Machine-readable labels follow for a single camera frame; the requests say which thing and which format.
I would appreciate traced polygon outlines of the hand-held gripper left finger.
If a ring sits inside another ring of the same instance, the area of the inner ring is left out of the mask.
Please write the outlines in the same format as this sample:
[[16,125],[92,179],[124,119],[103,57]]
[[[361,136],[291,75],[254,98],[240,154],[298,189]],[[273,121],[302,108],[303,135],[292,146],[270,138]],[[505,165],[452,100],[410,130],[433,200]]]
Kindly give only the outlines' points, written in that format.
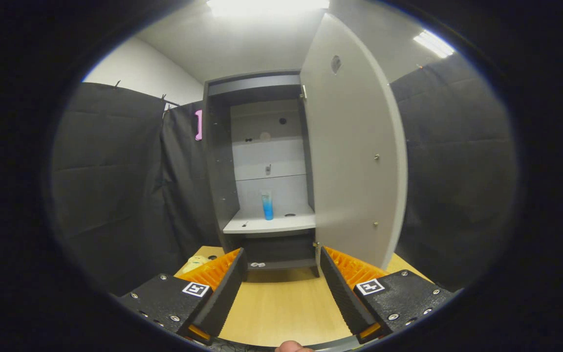
[[210,346],[246,273],[246,255],[239,248],[179,276],[159,274],[116,299],[155,326]]

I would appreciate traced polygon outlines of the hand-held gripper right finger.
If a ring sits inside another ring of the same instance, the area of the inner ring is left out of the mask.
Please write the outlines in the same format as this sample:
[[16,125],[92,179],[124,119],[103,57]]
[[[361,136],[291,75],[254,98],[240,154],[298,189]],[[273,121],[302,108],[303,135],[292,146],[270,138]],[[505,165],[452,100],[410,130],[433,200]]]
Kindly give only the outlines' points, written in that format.
[[358,343],[407,329],[456,295],[404,269],[393,273],[322,246],[320,270],[342,318]]

